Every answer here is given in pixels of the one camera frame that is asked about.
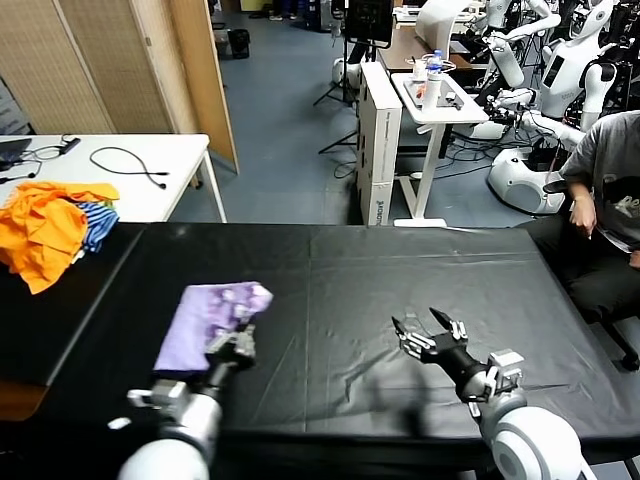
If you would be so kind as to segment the bare person hand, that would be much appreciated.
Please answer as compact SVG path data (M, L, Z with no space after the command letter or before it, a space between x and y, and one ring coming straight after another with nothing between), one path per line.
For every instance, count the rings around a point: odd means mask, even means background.
M590 196L576 197L570 222L586 238L590 238L597 225L595 205Z

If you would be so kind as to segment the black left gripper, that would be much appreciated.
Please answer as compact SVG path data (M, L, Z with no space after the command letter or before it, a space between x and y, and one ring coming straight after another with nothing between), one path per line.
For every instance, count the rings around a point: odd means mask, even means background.
M255 326L247 325L243 330L223 332L207 346L206 355L231 355L215 357L202 380L202 393L217 398L230 384L236 374L255 365Z

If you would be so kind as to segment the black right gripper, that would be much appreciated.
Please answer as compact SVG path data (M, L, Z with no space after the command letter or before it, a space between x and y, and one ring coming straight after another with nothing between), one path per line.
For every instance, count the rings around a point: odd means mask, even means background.
M468 353L468 335L464 323L453 320L436 308L430 307L429 310L449 333L424 337L409 331L402 321L392 317L399 348L419 361L438 365L454 383L456 395L461 401L485 401L489 367Z

